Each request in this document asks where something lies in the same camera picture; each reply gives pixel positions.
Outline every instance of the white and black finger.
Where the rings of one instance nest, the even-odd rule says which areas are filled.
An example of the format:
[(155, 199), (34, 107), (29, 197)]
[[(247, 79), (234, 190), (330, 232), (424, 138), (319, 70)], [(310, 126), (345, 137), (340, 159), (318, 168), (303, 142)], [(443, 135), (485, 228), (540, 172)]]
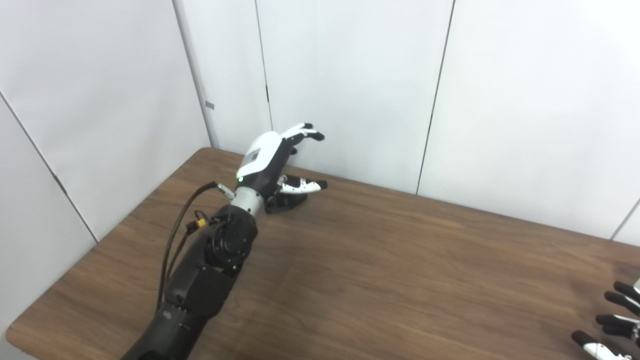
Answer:
[(325, 180), (313, 181), (287, 175), (287, 180), (282, 184), (280, 192), (291, 194), (312, 193), (324, 190), (327, 187), (328, 183)]
[(615, 293), (613, 291), (607, 291), (604, 293), (604, 298), (608, 301), (623, 306), (625, 309), (631, 311), (636, 316), (640, 316), (640, 304), (638, 304), (635, 300), (630, 299), (624, 295), (620, 295), (619, 293)]
[(302, 129), (311, 129), (312, 127), (313, 125), (309, 124), (308, 122), (301, 122), (298, 125), (290, 127), (284, 133), (280, 134), (280, 136), (283, 138), (290, 138), (295, 134), (300, 134)]
[(616, 281), (613, 283), (613, 288), (624, 296), (632, 299), (637, 303), (640, 303), (640, 290), (635, 286), (625, 284), (621, 281)]
[(600, 325), (611, 325), (617, 327), (626, 327), (633, 329), (634, 326), (640, 323), (640, 320), (627, 318), (620, 315), (596, 315), (596, 323)]
[(316, 130), (307, 130), (307, 136), (319, 142), (324, 140), (324, 134)]
[(619, 327), (613, 325), (604, 325), (602, 327), (602, 332), (611, 336), (623, 336), (624, 338), (630, 339), (634, 333), (633, 329), (629, 329), (626, 327)]
[(636, 360), (632, 356), (623, 355), (618, 351), (613, 351), (584, 331), (574, 331), (573, 334), (571, 334), (571, 339), (573, 339), (576, 344), (578, 344), (589, 355), (598, 360)]

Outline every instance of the black fingertip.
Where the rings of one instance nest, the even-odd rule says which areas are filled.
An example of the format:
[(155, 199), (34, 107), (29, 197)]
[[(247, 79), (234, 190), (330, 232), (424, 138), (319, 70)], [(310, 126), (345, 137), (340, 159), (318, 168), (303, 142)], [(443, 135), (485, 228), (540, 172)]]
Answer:
[(619, 293), (615, 293), (613, 291), (607, 291), (604, 293), (604, 298), (608, 301), (611, 301), (615, 304), (620, 304), (621, 301), (624, 301), (624, 298)]
[(636, 301), (640, 300), (640, 294), (638, 294), (638, 290), (634, 286), (625, 284), (621, 281), (616, 281), (613, 283), (613, 288)]
[(313, 133), (313, 134), (309, 134), (309, 137), (310, 137), (310, 138), (312, 138), (312, 139), (314, 139), (314, 140), (317, 140), (317, 141), (319, 141), (319, 142), (320, 142), (320, 141), (322, 141), (322, 140), (324, 140), (324, 135), (322, 135), (322, 133)]
[(571, 339), (573, 339), (580, 347), (584, 347), (587, 344), (598, 343), (596, 339), (592, 338), (589, 334), (584, 331), (574, 331), (571, 334)]
[(613, 315), (596, 315), (596, 323), (600, 325), (608, 325), (617, 322), (617, 318)]

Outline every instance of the second robotic hand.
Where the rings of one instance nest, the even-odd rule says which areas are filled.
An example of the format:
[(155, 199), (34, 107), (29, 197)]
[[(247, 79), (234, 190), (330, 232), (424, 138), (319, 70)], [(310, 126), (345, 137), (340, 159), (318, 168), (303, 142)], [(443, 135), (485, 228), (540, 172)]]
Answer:
[(573, 332), (571, 338), (580, 345), (584, 351), (598, 360), (637, 360), (631, 355), (624, 355), (612, 351), (584, 331), (578, 330)]

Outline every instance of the black robot arm segment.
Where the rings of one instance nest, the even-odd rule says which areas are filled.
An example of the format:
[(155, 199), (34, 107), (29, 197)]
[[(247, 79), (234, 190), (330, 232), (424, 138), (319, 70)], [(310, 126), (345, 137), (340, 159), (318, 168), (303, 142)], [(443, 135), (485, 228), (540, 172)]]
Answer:
[(267, 213), (286, 211), (303, 202), (307, 193), (327, 187), (326, 181), (281, 176), (293, 145), (305, 137), (324, 138), (311, 127), (310, 124), (302, 124), (287, 130), (283, 134), (286, 136), (274, 132), (260, 136), (243, 160), (238, 173), (242, 170), (245, 175), (238, 176), (234, 192), (223, 185), (211, 183), (189, 198), (179, 220), (204, 188), (217, 187), (230, 199), (230, 203), (208, 221), (200, 219), (188, 224), (178, 249), (199, 227), (200, 233), (173, 274), (166, 274), (166, 281), (166, 260), (163, 261), (161, 288), (164, 286), (164, 290), (161, 297), (164, 301), (122, 360), (186, 360), (206, 323), (221, 311), (229, 296), (258, 235), (256, 218), (263, 207)]

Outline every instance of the cable connector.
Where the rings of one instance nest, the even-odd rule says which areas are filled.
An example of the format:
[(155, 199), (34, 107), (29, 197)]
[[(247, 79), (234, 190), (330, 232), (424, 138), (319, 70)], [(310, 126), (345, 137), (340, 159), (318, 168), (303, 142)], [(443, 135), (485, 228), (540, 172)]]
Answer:
[(206, 219), (199, 219), (199, 220), (194, 220), (192, 222), (188, 222), (186, 224), (187, 227), (187, 233), (186, 235), (189, 236), (193, 233), (195, 233), (196, 231), (198, 231), (199, 228), (206, 226), (207, 225), (207, 220)]
[(227, 188), (226, 186), (222, 185), (222, 184), (218, 184), (218, 191), (220, 191), (221, 193), (225, 194), (226, 197), (229, 198), (229, 200), (233, 200), (236, 198), (236, 193), (234, 193), (233, 191), (231, 191), (230, 188)]

